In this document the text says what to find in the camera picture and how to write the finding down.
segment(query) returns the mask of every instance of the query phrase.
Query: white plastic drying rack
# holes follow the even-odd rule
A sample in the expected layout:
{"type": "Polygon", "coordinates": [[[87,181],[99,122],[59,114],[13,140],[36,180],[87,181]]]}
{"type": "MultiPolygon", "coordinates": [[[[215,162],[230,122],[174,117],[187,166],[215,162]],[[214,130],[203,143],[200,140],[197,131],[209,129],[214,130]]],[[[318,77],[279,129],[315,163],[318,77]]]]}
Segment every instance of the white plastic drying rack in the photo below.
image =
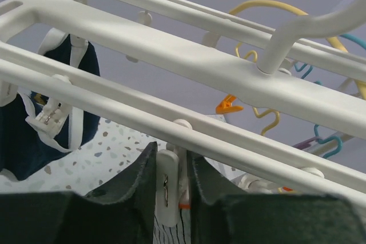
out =
{"type": "Polygon", "coordinates": [[[366,82],[365,58],[300,39],[358,27],[366,22],[366,0],[322,17],[298,17],[277,29],[272,39],[271,28],[185,0],[119,1],[266,48],[263,59],[255,64],[74,0],[7,0],[0,3],[3,104],[9,83],[27,87],[283,186],[343,195],[366,217],[363,173],[6,43],[31,25],[44,23],[233,94],[249,105],[366,139],[366,101],[277,71],[287,56],[366,82]],[[71,84],[53,78],[55,74],[69,77],[71,84]],[[193,130],[173,123],[176,119],[188,121],[193,130]],[[302,167],[319,169],[325,179],[302,167]]]}

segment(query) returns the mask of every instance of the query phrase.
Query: purple hanger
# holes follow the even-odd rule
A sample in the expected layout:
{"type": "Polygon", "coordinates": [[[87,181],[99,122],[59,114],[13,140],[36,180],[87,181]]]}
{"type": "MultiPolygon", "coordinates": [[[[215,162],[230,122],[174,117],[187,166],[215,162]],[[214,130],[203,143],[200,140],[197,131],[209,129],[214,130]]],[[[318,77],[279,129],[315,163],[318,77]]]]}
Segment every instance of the purple hanger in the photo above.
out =
{"type": "Polygon", "coordinates": [[[305,150],[308,147],[311,147],[311,144],[310,143],[313,142],[313,141],[315,141],[315,140],[317,140],[317,139],[319,139],[319,137],[312,137],[310,139],[307,139],[305,141],[302,141],[302,142],[300,142],[298,144],[293,145],[293,147],[294,148],[297,148],[299,150],[305,150]]]}

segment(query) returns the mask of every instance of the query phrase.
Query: teal hanger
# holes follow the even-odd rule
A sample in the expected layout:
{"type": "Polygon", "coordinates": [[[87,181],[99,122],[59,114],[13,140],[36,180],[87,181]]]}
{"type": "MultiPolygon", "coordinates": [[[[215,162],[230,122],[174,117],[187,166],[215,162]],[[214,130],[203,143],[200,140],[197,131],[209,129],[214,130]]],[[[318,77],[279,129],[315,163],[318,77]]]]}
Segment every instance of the teal hanger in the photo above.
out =
{"type": "Polygon", "coordinates": [[[361,38],[358,38],[352,34],[342,34],[341,37],[358,44],[359,46],[361,46],[366,50],[366,41],[362,40],[361,38]]]}
{"type": "MultiPolygon", "coordinates": [[[[301,71],[303,71],[306,68],[307,64],[303,64],[301,67],[297,66],[297,62],[295,63],[295,70],[299,73],[301,71]]],[[[309,66],[309,69],[305,72],[305,74],[303,74],[301,76],[301,79],[305,79],[305,77],[307,77],[311,71],[313,70],[313,66],[309,66]]]]}
{"type": "MultiPolygon", "coordinates": [[[[315,84],[318,84],[318,85],[323,85],[320,81],[315,81],[314,83],[315,84]]],[[[326,144],[326,143],[328,143],[328,142],[330,142],[332,140],[335,140],[338,143],[337,148],[335,148],[333,151],[330,151],[330,152],[324,154],[323,158],[329,158],[329,157],[331,157],[331,156],[339,153],[342,150],[342,148],[343,148],[343,141],[342,141],[342,139],[340,139],[339,137],[328,137],[326,139],[322,139],[322,138],[319,137],[318,127],[319,127],[319,125],[317,125],[317,124],[314,125],[314,134],[317,137],[316,142],[318,144],[321,144],[321,145],[322,144],[326,144]]]]}

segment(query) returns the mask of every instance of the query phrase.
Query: white plastic rail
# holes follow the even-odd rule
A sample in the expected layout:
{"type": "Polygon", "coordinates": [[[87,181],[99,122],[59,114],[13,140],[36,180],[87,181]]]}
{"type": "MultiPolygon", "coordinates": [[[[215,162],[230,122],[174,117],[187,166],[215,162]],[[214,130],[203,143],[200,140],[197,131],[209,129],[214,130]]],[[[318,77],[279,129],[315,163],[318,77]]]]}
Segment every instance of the white plastic rail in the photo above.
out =
{"type": "Polygon", "coordinates": [[[366,22],[365,6],[366,0],[355,0],[343,10],[318,17],[297,17],[286,23],[274,32],[257,67],[266,74],[273,74],[298,39],[334,37],[361,26],[366,22]]]}
{"type": "MultiPolygon", "coordinates": [[[[249,105],[275,109],[352,136],[366,138],[366,101],[283,73],[265,75],[252,62],[72,0],[12,1],[23,5],[0,17],[0,34],[4,41],[33,23],[45,23],[233,94],[249,105]]],[[[176,14],[192,10],[175,5],[176,14]]],[[[215,19],[219,25],[225,25],[225,20],[215,19]]],[[[231,25],[240,27],[233,22],[228,26],[231,25]]],[[[9,48],[0,45],[0,52],[11,61],[17,50],[9,51],[9,48]]]]}
{"type": "Polygon", "coordinates": [[[46,96],[53,96],[64,103],[150,134],[187,150],[195,151],[260,178],[305,193],[340,194],[347,197],[359,213],[366,217],[366,194],[355,189],[319,178],[295,167],[210,137],[195,129],[182,127],[174,122],[104,97],[101,94],[57,81],[57,79],[42,73],[1,59],[0,78],[18,86],[28,87],[46,96]]]}

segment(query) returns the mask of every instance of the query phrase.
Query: navy blue cloth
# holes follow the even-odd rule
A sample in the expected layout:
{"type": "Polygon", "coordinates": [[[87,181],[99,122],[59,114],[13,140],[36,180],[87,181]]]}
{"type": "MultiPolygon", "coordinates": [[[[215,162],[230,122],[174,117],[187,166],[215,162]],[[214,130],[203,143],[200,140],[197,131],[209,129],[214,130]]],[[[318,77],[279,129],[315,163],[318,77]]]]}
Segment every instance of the navy blue cloth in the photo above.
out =
{"type": "MultiPolygon", "coordinates": [[[[71,42],[68,36],[64,42],[45,56],[56,61],[70,64],[71,42]]],[[[94,46],[89,43],[87,51],[79,64],[79,69],[100,75],[94,46]]],[[[35,113],[39,114],[42,106],[37,104],[36,93],[31,93],[35,113]]],[[[45,145],[37,132],[25,121],[27,113],[20,95],[10,104],[0,107],[0,171],[12,172],[17,180],[24,180],[43,168],[48,163],[58,160],[66,153],[45,145]]],[[[84,111],[82,145],[91,141],[98,129],[99,117],[84,111]]],[[[64,148],[69,145],[69,120],[65,122],[55,140],[64,148]]]]}

